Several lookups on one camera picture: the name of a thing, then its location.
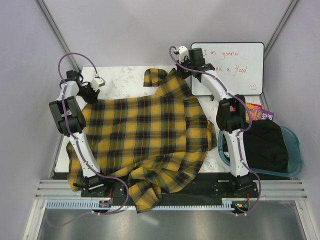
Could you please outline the yellow plaid flannel shirt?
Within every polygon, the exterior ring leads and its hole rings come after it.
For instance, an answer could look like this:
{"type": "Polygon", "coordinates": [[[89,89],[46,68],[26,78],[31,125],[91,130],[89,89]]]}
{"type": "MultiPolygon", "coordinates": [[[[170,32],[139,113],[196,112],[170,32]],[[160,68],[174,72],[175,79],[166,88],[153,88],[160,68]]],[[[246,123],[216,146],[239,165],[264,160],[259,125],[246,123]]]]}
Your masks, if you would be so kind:
{"type": "Polygon", "coordinates": [[[137,213],[150,211],[162,193],[176,193],[198,174],[217,146],[215,126],[175,69],[147,69],[152,95],[99,100],[82,112],[85,133],[102,172],[127,177],[137,213]]]}

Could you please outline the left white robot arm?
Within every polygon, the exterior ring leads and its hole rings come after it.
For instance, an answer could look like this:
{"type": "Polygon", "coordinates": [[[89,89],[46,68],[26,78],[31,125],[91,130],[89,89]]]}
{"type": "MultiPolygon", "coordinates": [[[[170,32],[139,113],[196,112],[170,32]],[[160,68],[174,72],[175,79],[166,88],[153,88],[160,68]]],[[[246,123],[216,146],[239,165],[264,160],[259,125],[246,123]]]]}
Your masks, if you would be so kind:
{"type": "Polygon", "coordinates": [[[90,149],[85,133],[86,120],[76,100],[78,94],[83,96],[84,93],[89,93],[89,96],[84,98],[96,101],[98,93],[82,86],[80,76],[74,70],[66,72],[66,79],[59,84],[60,94],[56,100],[49,103],[49,109],[58,131],[68,138],[81,165],[84,184],[74,185],[104,197],[109,193],[110,185],[97,175],[101,173],[101,168],[90,149]]]}

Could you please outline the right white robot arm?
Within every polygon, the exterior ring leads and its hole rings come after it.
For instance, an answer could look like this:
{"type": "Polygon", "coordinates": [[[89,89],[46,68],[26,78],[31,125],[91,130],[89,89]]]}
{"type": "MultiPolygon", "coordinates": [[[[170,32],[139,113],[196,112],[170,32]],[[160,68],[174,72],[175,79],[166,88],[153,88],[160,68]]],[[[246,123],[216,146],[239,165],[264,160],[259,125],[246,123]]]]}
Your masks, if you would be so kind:
{"type": "Polygon", "coordinates": [[[203,50],[187,49],[185,46],[169,48],[181,77],[193,76],[218,101],[216,124],[227,142],[231,180],[229,191],[235,197],[242,196],[252,184],[244,146],[246,104],[243,95],[233,93],[218,77],[216,68],[206,63],[203,50]]]}

